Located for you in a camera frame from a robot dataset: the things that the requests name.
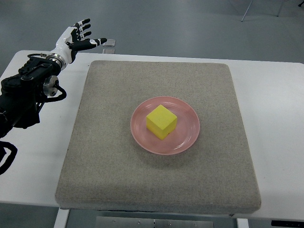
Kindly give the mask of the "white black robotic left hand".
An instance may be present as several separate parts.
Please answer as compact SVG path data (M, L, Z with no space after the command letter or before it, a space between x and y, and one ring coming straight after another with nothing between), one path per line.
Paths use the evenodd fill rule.
M52 60L64 69L74 62L79 51L90 50L104 44L106 38L91 39L90 19L85 19L68 27L56 42L56 47L47 54L46 59Z

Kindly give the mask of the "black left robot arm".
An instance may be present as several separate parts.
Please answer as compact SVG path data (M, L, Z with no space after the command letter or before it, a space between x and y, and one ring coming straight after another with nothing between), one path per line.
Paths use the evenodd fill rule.
M16 75L1 81L1 138L14 127L26 129L38 124L45 103L61 101L67 96L59 85L57 76L63 68L58 60L38 54L30 54L28 58Z

